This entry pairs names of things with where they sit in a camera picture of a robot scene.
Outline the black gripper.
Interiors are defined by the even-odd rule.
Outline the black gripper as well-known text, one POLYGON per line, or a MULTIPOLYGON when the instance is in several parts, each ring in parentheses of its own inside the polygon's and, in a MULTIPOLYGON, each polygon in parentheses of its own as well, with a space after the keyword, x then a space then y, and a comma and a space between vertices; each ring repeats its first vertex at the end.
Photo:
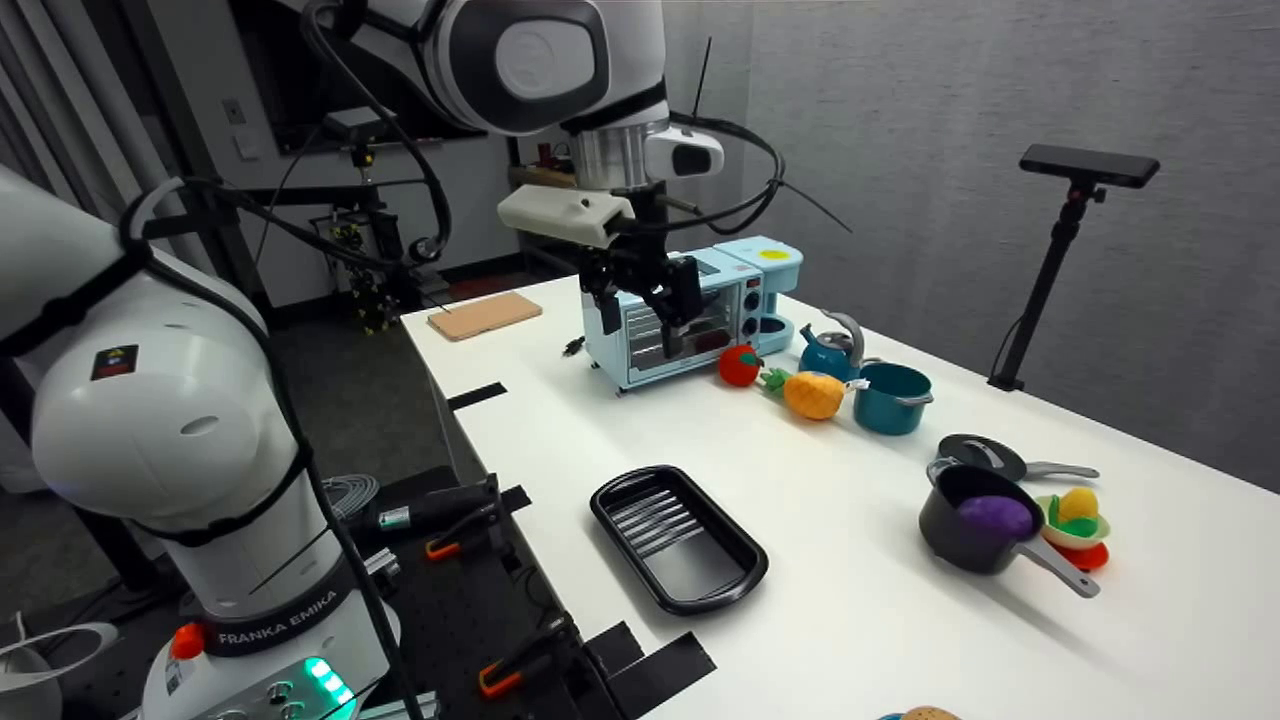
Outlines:
POLYGON ((636 220, 599 251, 579 260, 579 290, 592 296, 599 331, 619 331, 619 292, 656 312, 656 354, 680 354, 680 330, 700 312, 700 276, 692 260, 672 260, 666 187, 627 193, 636 220))

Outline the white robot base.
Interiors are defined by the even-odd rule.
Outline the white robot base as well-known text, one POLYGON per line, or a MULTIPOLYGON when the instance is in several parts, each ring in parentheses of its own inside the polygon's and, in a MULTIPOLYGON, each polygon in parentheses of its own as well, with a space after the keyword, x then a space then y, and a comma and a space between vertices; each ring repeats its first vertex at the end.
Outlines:
POLYGON ((356 720, 401 679, 375 596, 293 420, 254 301, 145 237, 0 173, 0 338, 36 368, 28 453, 67 504, 150 532, 195 615, 136 720, 356 720))

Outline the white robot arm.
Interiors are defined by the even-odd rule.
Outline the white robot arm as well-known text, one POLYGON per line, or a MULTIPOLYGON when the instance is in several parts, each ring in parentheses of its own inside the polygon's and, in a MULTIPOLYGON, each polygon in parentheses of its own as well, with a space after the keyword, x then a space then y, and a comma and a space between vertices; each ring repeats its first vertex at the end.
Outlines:
POLYGON ((672 260, 661 195, 725 168, 725 145, 667 103, 666 0, 282 0, 318 58, 398 131, 424 112, 450 131, 537 138, 561 127, 572 186, 530 179, 496 217, 576 244, 606 331, 639 296, 678 354, 705 296, 672 260))

